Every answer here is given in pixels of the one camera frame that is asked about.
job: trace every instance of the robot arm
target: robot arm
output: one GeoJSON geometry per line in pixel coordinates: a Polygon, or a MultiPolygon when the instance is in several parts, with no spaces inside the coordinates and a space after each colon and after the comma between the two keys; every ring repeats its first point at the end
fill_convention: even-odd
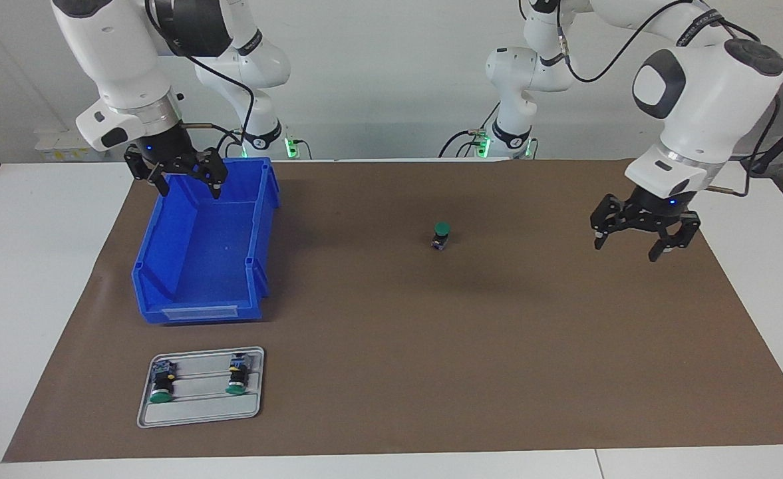
{"type": "Polygon", "coordinates": [[[523,111],[519,101],[511,101],[504,112],[504,98],[529,100],[528,90],[567,90],[573,84],[565,33],[574,15],[595,12],[611,25],[634,30],[653,17],[644,31],[670,39],[676,47],[646,60],[633,93],[641,111],[664,121],[665,128],[659,142],[625,173],[637,183],[631,199],[607,195],[591,223],[598,249],[609,234],[631,228],[659,235],[649,254],[652,261],[671,249],[686,248],[701,224],[689,202],[710,186],[737,142],[771,103],[783,82],[783,58],[761,43],[736,39],[722,15],[699,0],[558,1],[531,0],[534,12],[525,38],[533,49],[516,49],[511,57],[498,51],[490,57],[490,64],[503,59],[502,70],[490,70],[502,99],[502,111],[488,133],[492,147],[498,146],[490,154],[517,156],[523,142],[505,139],[529,136],[532,128],[535,106],[523,111]],[[521,70],[521,63],[536,66],[532,72],[528,69],[529,82],[509,82],[512,75],[500,73],[521,70]],[[676,224],[681,230],[669,234],[668,228],[676,224]]]}
{"type": "MultiPolygon", "coordinates": [[[[53,10],[78,63],[99,91],[99,100],[76,120],[84,139],[99,151],[133,140],[136,145],[126,152],[133,175],[153,183],[161,194],[168,192],[162,174],[179,173],[208,183],[218,197],[228,172],[215,148],[197,152],[193,147],[157,57],[168,54],[165,47],[171,49],[173,43],[249,88],[284,84],[290,76],[287,57],[264,42],[245,0],[53,0],[53,10]]],[[[226,96],[243,124],[251,95],[224,86],[231,84],[200,67],[197,76],[226,96]]],[[[245,149],[264,156],[285,152],[284,142],[273,147],[285,129],[272,102],[253,93],[242,138],[245,149]],[[254,134],[269,142],[254,142],[254,134]]]]}

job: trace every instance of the blue storage bin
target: blue storage bin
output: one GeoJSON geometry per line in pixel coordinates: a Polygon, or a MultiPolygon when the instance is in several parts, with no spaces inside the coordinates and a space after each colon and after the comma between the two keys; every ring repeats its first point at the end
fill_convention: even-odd
{"type": "Polygon", "coordinates": [[[153,324],[261,319],[267,247],[279,185],[267,158],[227,158],[219,200],[187,176],[167,178],[132,279],[153,324]]]}

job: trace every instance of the green cap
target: green cap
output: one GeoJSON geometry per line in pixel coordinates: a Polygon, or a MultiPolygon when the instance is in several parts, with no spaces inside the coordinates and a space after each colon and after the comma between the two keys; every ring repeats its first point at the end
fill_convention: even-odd
{"type": "Polygon", "coordinates": [[[172,395],[167,392],[159,391],[154,393],[153,395],[150,395],[148,397],[148,401],[152,404],[163,404],[165,402],[169,402],[172,400],[172,395]]]}
{"type": "Polygon", "coordinates": [[[246,394],[246,389],[240,385],[229,385],[229,387],[226,388],[226,392],[231,395],[244,395],[246,394]]]}
{"type": "Polygon", "coordinates": [[[438,236],[448,236],[450,234],[450,225],[446,222],[438,222],[436,224],[436,234],[438,236]]]}

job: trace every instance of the gray metal tray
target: gray metal tray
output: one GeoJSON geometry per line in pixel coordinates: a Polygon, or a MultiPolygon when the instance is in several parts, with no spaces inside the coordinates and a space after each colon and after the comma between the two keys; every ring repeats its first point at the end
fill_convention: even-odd
{"type": "Polygon", "coordinates": [[[146,370],[146,385],[142,389],[136,423],[141,428],[154,428],[251,418],[261,409],[263,372],[264,349],[257,346],[157,355],[146,370]],[[247,358],[250,374],[245,395],[225,392],[229,384],[229,364],[235,353],[245,353],[251,358],[251,364],[247,358]],[[155,362],[163,360],[176,364],[176,379],[172,383],[174,399],[153,404],[148,401],[152,392],[150,372],[155,362]]]}

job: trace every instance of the brown paper surface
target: brown paper surface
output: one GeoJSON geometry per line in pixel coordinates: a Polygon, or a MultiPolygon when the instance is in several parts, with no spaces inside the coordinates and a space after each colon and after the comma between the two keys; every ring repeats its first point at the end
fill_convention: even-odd
{"type": "Polygon", "coordinates": [[[265,321],[193,327],[136,308],[135,185],[5,460],[783,444],[783,374],[705,240],[592,248],[625,166],[277,164],[265,321]],[[136,426],[152,357],[251,345],[260,415],[136,426]]]}

